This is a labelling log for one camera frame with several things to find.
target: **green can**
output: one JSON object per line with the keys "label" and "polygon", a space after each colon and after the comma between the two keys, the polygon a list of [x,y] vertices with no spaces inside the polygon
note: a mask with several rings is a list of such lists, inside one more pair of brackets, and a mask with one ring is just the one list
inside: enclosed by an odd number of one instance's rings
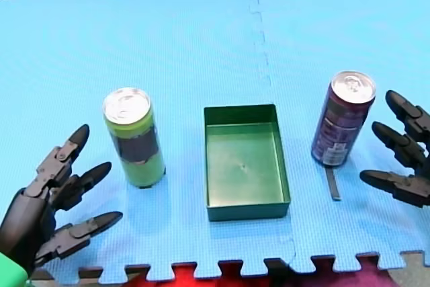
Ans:
{"label": "green can", "polygon": [[105,98],[103,115],[127,180],[139,188],[157,183],[166,167],[149,96],[133,87],[118,89]]}

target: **robotic hand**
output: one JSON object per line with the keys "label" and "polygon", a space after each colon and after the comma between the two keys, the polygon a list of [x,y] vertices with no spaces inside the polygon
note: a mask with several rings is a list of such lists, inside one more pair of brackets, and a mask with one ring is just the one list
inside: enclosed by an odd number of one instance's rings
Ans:
{"label": "robotic hand", "polygon": [[394,157],[415,174],[401,176],[385,171],[362,171],[360,178],[367,184],[393,195],[393,198],[422,208],[430,205],[430,156],[417,144],[422,142],[430,151],[430,115],[420,106],[414,106],[400,94],[388,91],[386,101],[407,134],[401,135],[385,124],[374,122],[375,135],[394,151]]}
{"label": "robotic hand", "polygon": [[61,259],[88,246],[90,237],[110,228],[121,212],[109,212],[72,225],[56,228],[55,212],[70,210],[82,195],[110,171],[103,163],[84,173],[71,176],[72,164],[85,146],[88,125],[76,130],[62,147],[54,147],[37,168],[37,176],[13,198],[0,226],[0,253],[23,268],[28,276],[36,267]]}

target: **can lid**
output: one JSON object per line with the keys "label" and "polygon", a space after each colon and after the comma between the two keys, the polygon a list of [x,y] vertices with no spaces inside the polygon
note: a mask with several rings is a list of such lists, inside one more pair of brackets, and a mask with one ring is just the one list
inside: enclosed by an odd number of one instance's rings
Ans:
{"label": "can lid", "polygon": [[132,124],[149,112],[149,96],[142,90],[123,87],[111,92],[103,101],[105,117],[114,124]]}
{"label": "can lid", "polygon": [[375,98],[376,86],[370,77],[357,71],[343,71],[331,81],[333,92],[351,104],[365,104]]}

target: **black label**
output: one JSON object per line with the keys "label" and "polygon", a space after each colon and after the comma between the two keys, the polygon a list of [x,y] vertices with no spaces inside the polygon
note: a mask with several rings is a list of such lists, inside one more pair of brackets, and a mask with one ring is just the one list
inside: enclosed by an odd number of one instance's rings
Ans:
{"label": "black label", "polygon": [[121,159],[131,163],[145,164],[159,152],[155,126],[152,126],[144,134],[133,138],[118,138],[114,135],[112,135],[112,138]]}

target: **red fabric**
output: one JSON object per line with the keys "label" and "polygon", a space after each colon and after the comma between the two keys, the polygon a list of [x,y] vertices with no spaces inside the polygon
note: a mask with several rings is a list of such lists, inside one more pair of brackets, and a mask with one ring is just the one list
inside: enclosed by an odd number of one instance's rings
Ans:
{"label": "red fabric", "polygon": [[[316,262],[314,274],[294,274],[286,281],[284,287],[398,287],[388,272],[380,271],[370,259],[361,259],[361,271],[336,274],[332,271],[333,262],[327,259]],[[242,278],[241,267],[237,264],[223,264],[222,276],[217,279],[195,280],[195,268],[182,265],[173,268],[175,279],[171,282],[148,282],[139,276],[124,287],[270,287],[269,277]]]}

